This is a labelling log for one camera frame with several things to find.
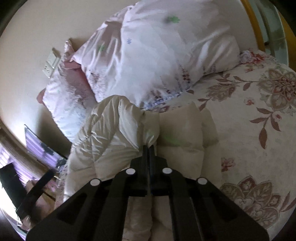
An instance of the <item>white dot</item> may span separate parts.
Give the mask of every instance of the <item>white dot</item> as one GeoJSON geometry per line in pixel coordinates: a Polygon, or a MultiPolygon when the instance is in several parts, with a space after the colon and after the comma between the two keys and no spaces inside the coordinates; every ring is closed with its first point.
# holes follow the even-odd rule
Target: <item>white dot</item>
{"type": "Polygon", "coordinates": [[[133,174],[136,173],[136,170],[135,170],[134,168],[129,168],[129,169],[126,170],[126,173],[127,173],[128,175],[133,175],[133,174]]]}
{"type": "Polygon", "coordinates": [[[197,182],[200,184],[200,185],[205,185],[207,184],[207,179],[201,177],[197,180],[197,182]]]}
{"type": "Polygon", "coordinates": [[[93,179],[93,180],[91,180],[91,185],[92,186],[98,186],[99,184],[100,184],[100,180],[99,179],[93,179]]]}
{"type": "Polygon", "coordinates": [[[164,174],[171,174],[172,172],[173,172],[173,170],[171,168],[166,167],[163,169],[164,174]]]}

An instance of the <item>wall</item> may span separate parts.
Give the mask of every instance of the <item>wall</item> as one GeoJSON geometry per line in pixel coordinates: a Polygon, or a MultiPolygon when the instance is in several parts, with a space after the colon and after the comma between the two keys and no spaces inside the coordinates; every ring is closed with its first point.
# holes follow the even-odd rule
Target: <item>wall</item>
{"type": "Polygon", "coordinates": [[[25,145],[24,124],[61,154],[70,142],[36,101],[48,78],[42,68],[52,47],[72,38],[81,46],[110,15],[137,0],[28,0],[0,38],[0,118],[25,145]]]}

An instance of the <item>puffy blanket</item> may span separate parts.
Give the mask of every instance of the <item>puffy blanket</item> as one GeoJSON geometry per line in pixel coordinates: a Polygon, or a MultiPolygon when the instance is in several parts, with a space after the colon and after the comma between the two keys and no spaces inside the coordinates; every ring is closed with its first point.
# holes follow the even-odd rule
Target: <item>puffy blanket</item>
{"type": "MultiPolygon", "coordinates": [[[[220,186],[219,142],[207,109],[200,112],[191,103],[159,114],[140,110],[126,97],[111,96],[93,109],[76,137],[68,159],[65,195],[70,197],[93,178],[113,178],[142,154],[143,145],[153,144],[157,154],[185,177],[203,175],[220,186]]],[[[130,197],[124,240],[170,240],[171,229],[167,197],[130,197]]]]}

